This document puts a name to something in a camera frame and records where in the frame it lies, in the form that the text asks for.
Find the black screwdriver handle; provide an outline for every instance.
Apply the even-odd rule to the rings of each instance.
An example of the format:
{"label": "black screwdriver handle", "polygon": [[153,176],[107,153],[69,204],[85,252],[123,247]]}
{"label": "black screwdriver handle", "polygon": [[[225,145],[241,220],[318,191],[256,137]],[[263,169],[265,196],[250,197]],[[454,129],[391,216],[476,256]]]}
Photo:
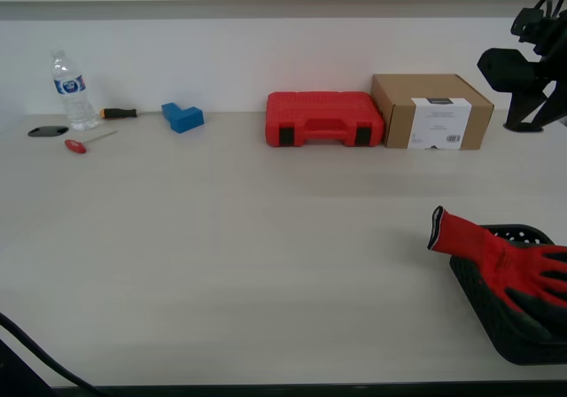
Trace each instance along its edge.
{"label": "black screwdriver handle", "polygon": [[103,120],[117,120],[119,118],[136,118],[136,109],[102,109],[100,117]]}

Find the red case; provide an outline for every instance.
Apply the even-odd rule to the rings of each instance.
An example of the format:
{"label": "red case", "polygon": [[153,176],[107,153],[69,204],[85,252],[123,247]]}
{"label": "red case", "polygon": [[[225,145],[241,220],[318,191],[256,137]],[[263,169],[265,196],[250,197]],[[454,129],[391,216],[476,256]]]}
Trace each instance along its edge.
{"label": "red case", "polygon": [[302,146],[315,139],[376,146],[383,135],[384,120],[362,91],[277,92],[268,97],[266,141],[271,146]]}

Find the plastic bottle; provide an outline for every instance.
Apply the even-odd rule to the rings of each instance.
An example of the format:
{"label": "plastic bottle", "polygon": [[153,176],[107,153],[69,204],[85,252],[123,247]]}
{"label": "plastic bottle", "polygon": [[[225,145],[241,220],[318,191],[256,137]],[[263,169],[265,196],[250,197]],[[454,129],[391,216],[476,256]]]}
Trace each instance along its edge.
{"label": "plastic bottle", "polygon": [[100,120],[87,99],[87,88],[81,73],[64,51],[54,50],[51,56],[53,81],[71,121],[71,128],[84,131],[96,127]]}

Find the toolbox handle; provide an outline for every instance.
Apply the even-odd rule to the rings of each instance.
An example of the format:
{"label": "toolbox handle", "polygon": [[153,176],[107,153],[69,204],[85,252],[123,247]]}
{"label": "toolbox handle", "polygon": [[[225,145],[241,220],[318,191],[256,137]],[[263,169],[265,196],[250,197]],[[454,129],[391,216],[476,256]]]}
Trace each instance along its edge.
{"label": "toolbox handle", "polygon": [[336,138],[345,139],[348,137],[346,124],[339,118],[333,119],[311,119],[305,123],[303,131],[304,138]]}

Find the black cable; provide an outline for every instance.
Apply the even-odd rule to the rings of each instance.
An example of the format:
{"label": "black cable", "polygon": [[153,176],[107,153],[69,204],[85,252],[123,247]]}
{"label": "black cable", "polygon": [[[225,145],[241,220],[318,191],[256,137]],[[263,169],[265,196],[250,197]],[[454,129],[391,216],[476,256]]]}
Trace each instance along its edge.
{"label": "black cable", "polygon": [[543,4],[546,4],[546,18],[551,17],[551,9],[553,9],[553,0],[539,0],[534,6],[534,9],[540,9]]}
{"label": "black cable", "polygon": [[93,385],[76,377],[73,373],[65,369],[55,360],[53,360],[47,353],[45,353],[40,346],[38,346],[19,326],[10,320],[8,317],[0,313],[0,325],[10,332],[15,339],[23,344],[35,357],[41,360],[45,365],[52,368],[55,372],[63,378],[71,381],[85,391],[96,395],[97,397],[110,397],[109,394],[97,390]]}
{"label": "black cable", "polygon": [[561,10],[561,7],[563,6],[563,1],[565,1],[565,0],[557,1],[557,4],[555,5],[555,10],[553,10],[553,14],[551,15],[552,18],[556,18],[557,15],[559,14],[559,11]]}

